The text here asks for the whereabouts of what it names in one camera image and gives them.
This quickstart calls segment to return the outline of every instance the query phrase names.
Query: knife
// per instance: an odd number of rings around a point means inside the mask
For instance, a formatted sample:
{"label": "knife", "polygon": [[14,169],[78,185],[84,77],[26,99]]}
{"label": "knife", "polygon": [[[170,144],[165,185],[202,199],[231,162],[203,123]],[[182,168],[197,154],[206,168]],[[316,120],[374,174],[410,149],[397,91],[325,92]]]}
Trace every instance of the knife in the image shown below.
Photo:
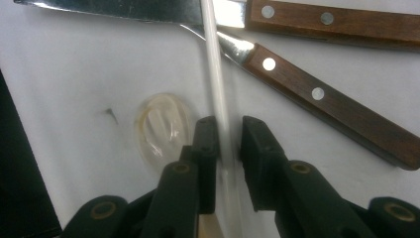
{"label": "knife", "polygon": [[[35,5],[44,8],[93,13],[124,18],[135,18],[144,21],[169,21],[172,23],[198,22],[192,11],[200,10],[200,6],[185,5],[194,0],[173,0],[168,7],[160,2],[149,5],[156,7],[160,13],[171,12],[173,9],[186,12],[186,15],[172,14],[169,16],[150,14],[145,16],[145,9],[140,10],[136,0],[100,1],[100,0],[15,0],[17,3]],[[191,32],[203,38],[202,26],[186,27]],[[234,38],[219,32],[219,42],[225,56],[236,62],[244,70],[272,86],[313,115],[324,120],[356,142],[373,151],[383,159],[405,169],[420,168],[420,138],[388,121],[375,112],[362,106],[316,77],[303,71],[287,60],[277,56],[258,44]]]}
{"label": "knife", "polygon": [[[201,27],[183,26],[204,39]],[[420,167],[420,138],[259,44],[218,32],[223,54],[314,116],[405,170]]]}
{"label": "knife", "polygon": [[[202,25],[197,0],[14,0],[15,3],[146,22]],[[220,27],[331,43],[420,52],[420,16],[267,0],[215,0]]]}

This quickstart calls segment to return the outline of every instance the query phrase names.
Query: black floor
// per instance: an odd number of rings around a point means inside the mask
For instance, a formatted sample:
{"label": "black floor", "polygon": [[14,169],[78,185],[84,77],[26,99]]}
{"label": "black floor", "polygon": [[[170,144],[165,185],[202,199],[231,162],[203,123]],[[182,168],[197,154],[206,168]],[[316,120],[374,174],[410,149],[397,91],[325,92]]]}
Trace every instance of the black floor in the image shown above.
{"label": "black floor", "polygon": [[0,71],[0,237],[60,233],[19,115]]}

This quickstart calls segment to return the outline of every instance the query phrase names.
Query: wooden handle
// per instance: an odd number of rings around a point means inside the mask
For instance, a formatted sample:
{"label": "wooden handle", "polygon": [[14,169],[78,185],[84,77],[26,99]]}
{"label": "wooden handle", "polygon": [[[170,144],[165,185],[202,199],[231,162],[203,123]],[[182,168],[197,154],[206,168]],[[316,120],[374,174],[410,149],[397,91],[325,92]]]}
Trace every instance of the wooden handle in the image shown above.
{"label": "wooden handle", "polygon": [[420,16],[252,0],[247,29],[420,52]]}
{"label": "wooden handle", "polygon": [[243,67],[380,157],[405,170],[419,169],[420,138],[287,60],[256,44]]}

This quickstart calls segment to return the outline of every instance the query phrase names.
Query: white table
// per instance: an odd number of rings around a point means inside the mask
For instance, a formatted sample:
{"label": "white table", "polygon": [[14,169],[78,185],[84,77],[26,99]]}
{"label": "white table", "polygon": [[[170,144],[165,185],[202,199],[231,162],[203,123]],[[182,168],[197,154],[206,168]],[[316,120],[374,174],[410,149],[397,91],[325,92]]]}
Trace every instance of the white table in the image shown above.
{"label": "white table", "polygon": [[[420,14],[417,0],[296,2]],[[420,136],[419,54],[237,35]],[[290,160],[313,164],[347,200],[367,207],[376,196],[394,196],[420,206],[420,173],[391,166],[233,63],[223,64],[238,146],[242,116],[256,116]],[[170,92],[191,108],[194,120],[213,114],[205,44],[172,25],[1,1],[0,68],[63,226],[96,196],[132,201],[157,185],[134,139],[135,116],[146,98]],[[243,180],[240,190],[245,237],[278,237],[273,213],[254,213]]]}

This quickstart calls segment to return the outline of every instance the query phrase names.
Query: white tube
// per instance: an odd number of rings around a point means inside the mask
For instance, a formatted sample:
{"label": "white tube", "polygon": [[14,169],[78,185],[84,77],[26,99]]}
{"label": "white tube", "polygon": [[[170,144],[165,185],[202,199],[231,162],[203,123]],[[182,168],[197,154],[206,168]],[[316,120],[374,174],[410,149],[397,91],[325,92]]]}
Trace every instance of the white tube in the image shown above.
{"label": "white tube", "polygon": [[229,125],[228,107],[221,68],[221,56],[217,37],[216,20],[212,0],[201,0],[201,11],[206,36],[207,58],[209,60],[212,100],[218,122],[222,157],[223,197],[225,199],[225,222],[227,237],[242,238],[241,204],[235,175],[235,154]]}

